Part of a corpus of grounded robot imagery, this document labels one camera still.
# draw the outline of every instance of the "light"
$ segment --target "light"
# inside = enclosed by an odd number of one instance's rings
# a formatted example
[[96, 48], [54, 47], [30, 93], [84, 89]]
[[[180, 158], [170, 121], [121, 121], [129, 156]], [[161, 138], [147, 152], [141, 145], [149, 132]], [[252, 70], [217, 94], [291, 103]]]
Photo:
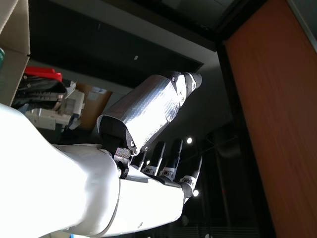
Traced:
[[198, 191], [198, 190], [194, 190], [193, 196], [194, 196], [194, 197], [197, 197], [198, 195], [199, 195], [199, 191]]
[[191, 137], [188, 137], [187, 138], [187, 144], [190, 144], [190, 143], [192, 143], [193, 142], [193, 139], [191, 138]]

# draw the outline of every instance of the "silver tape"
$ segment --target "silver tape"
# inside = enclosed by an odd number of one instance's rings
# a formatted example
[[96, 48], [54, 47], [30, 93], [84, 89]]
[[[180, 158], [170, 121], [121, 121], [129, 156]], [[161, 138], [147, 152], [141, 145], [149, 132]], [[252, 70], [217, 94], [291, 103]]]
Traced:
[[171, 122], [186, 99], [185, 77], [179, 80], [183, 96], [176, 93], [170, 80], [152, 75], [137, 88], [110, 107], [104, 116], [122, 121], [132, 136], [137, 149], [141, 147], [167, 123]]

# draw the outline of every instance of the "wall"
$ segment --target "wall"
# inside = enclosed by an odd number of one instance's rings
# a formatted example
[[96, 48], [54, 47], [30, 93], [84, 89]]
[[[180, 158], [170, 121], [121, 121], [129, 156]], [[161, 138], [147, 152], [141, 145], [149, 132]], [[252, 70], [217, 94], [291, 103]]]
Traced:
[[317, 54], [286, 0], [225, 43], [279, 238], [317, 236]]

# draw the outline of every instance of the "white plastic forearm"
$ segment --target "white plastic forearm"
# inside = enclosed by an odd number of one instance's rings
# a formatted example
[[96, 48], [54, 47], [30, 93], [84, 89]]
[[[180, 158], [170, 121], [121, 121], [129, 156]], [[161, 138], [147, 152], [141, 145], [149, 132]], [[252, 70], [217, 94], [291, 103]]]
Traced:
[[17, 110], [0, 104], [0, 118], [1, 237], [37, 238], [80, 223], [87, 175]]

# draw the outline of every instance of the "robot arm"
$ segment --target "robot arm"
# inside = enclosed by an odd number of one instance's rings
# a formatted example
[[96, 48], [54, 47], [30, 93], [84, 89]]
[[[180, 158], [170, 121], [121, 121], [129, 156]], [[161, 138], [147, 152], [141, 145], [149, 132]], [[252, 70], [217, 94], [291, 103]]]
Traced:
[[[6, 218], [6, 231], [19, 224], [25, 237], [64, 230], [98, 238], [177, 220], [193, 193], [202, 158], [193, 173], [175, 182], [182, 140], [174, 142], [161, 172], [165, 143], [160, 142], [150, 163], [140, 170], [148, 145], [200, 84], [200, 75], [190, 73], [149, 77], [98, 118], [102, 147], [53, 147], [22, 114], [0, 105], [0, 116], [5, 118], [0, 139], [2, 153], [7, 154], [0, 160], [5, 168], [1, 183], [8, 181], [1, 186], [5, 196], [0, 197], [0, 218]], [[13, 136], [12, 128], [22, 135]], [[13, 175], [16, 165], [23, 169]], [[24, 191], [23, 199], [17, 198], [13, 187]], [[59, 196], [61, 192], [69, 195]]]

